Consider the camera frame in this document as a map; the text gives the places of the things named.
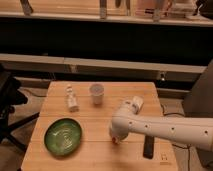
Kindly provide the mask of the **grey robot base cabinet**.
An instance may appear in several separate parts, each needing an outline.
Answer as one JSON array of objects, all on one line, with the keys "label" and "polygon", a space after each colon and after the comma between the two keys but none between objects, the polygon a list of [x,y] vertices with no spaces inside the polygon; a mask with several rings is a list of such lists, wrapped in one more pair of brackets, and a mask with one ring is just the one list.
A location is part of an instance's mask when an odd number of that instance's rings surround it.
[{"label": "grey robot base cabinet", "polygon": [[[213,119],[213,59],[182,102],[186,117]],[[203,168],[213,171],[213,152],[197,148]]]}]

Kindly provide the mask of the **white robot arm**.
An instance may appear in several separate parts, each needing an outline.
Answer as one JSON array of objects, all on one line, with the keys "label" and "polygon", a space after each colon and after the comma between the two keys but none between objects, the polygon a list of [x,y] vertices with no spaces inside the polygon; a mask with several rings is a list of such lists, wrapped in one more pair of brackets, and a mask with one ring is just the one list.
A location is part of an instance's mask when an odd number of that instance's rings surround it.
[{"label": "white robot arm", "polygon": [[124,140],[129,133],[192,145],[213,152],[213,119],[140,116],[143,104],[125,100],[112,115],[109,133],[114,141]]}]

